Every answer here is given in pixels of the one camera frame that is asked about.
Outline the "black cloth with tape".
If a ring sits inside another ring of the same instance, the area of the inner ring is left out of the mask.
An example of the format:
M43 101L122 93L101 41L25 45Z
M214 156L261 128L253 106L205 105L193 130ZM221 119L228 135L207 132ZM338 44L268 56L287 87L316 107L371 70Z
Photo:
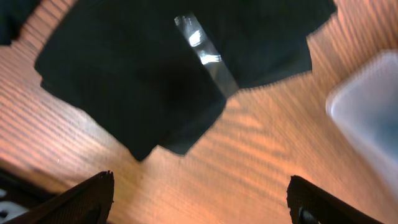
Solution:
M144 160L184 155L237 91L312 69L331 0L77 1L35 61L41 87Z

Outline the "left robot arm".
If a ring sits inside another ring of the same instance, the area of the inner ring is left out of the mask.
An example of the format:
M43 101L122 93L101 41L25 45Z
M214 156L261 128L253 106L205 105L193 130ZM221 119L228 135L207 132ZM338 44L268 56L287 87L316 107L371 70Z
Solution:
M62 194L52 194L16 175L1 171L1 223L106 223L114 197L114 175L102 171ZM300 176L287 188L293 224L377 224L360 212Z

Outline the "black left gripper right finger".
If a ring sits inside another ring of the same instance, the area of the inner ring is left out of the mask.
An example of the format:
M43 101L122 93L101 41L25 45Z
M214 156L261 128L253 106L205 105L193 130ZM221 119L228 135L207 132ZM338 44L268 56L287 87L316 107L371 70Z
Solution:
M297 175L287 188L287 205L293 224L381 224Z

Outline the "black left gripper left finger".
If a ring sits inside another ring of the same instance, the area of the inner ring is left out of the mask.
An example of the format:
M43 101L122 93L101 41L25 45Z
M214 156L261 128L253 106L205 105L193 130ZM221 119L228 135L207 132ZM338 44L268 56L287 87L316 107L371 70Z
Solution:
M5 224L107 224L114 174L102 171Z

